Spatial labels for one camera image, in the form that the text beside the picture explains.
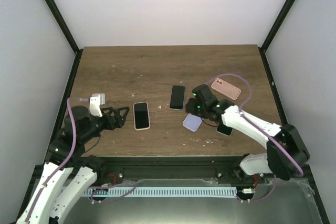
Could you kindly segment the lavender phone case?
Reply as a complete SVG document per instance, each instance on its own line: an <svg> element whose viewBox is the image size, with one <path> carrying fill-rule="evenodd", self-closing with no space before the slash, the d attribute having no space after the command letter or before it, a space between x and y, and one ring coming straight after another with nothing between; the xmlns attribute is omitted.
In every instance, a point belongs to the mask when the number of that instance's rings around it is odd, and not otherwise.
<svg viewBox="0 0 336 224"><path fill-rule="evenodd" d="M192 115L192 114L188 114L186 116L186 118L184 119L182 125L192 131L192 132L196 132L198 130L198 128L200 127L200 125L202 124L202 119L198 116Z"/></svg>

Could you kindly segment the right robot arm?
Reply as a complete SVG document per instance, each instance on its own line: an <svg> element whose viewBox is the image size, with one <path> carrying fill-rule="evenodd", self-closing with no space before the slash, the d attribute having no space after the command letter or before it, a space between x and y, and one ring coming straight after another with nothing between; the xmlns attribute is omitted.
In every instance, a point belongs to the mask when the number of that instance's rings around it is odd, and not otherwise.
<svg viewBox="0 0 336 224"><path fill-rule="evenodd" d="M299 131L291 124L278 125L259 119L230 100L218 101L206 84L192 90L186 112L235 129L259 143L266 151L249 154L233 170L233 177L244 184L254 174L274 174L282 180L303 176L303 165L310 154Z"/></svg>

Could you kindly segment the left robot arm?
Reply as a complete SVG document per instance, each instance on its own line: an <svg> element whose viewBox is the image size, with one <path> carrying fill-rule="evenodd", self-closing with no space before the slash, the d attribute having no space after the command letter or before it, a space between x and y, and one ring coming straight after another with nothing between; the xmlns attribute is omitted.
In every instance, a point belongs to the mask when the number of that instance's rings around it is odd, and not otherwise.
<svg viewBox="0 0 336 224"><path fill-rule="evenodd" d="M50 143L39 183L17 223L64 223L82 194L107 178L104 161L84 157L85 144L104 130L124 126L129 107L100 110L95 116L85 106L70 108L64 126Z"/></svg>

